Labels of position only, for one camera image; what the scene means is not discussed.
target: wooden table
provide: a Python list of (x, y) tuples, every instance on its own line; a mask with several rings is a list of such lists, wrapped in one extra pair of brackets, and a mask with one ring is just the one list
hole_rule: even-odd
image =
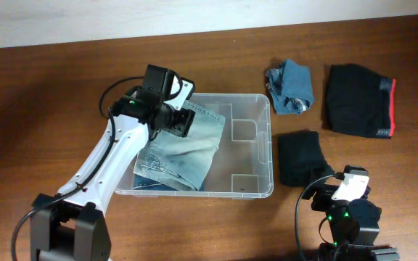
[[(252, 201), (115, 195), (107, 211), (114, 260), (277, 260), (295, 256), (293, 213), (300, 188), (282, 186), (280, 133), (320, 132), (328, 163), (370, 172), (369, 199), (382, 208), (377, 245), (418, 260), (418, 16), (215, 33), (0, 49), (0, 260), (10, 260), (16, 222), (40, 192), (54, 194), (81, 166), (105, 129), (98, 98), (147, 64), (195, 81), (197, 92), (265, 94), (264, 71), (290, 58), (311, 69), (316, 103), (301, 116), (271, 112), (274, 193)], [(324, 79), (332, 64), (354, 62), (396, 78), (391, 140), (323, 129)], [(128, 87), (109, 95), (106, 104)], [(324, 213), (300, 208), (305, 249), (321, 243)], [(324, 228), (326, 239), (331, 239)], [(28, 225), (18, 241), (29, 254)]]

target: clear plastic container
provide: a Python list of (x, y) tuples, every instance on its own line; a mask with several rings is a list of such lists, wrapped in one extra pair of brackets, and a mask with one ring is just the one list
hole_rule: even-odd
[(204, 196), (257, 199), (274, 190), (269, 99), (262, 94), (193, 94), (190, 101), (225, 117), (204, 191), (133, 190), (133, 161), (115, 192), (133, 196)]

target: light blue denim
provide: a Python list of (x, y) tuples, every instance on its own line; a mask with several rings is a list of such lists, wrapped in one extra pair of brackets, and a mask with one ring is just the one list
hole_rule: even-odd
[(266, 76), (269, 77), (267, 89), (278, 115), (299, 115), (314, 103), (311, 72), (306, 66), (287, 59), (278, 69), (268, 70)]
[(183, 108), (195, 112), (187, 137), (161, 131), (149, 142), (136, 158), (134, 189), (201, 189), (220, 144), (225, 117), (190, 101)]

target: white wall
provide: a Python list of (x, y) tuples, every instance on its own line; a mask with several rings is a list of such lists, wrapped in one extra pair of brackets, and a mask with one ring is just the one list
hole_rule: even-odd
[(0, 47), (418, 14), (418, 0), (0, 0)]

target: red stripe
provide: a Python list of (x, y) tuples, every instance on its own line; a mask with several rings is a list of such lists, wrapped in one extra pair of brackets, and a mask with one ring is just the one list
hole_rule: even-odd
[(391, 121), (391, 131), (390, 137), (393, 135), (395, 131), (395, 102), (394, 102), (394, 93), (396, 87), (396, 79), (393, 79), (393, 87), (391, 87), (391, 94), (390, 94), (390, 121)]

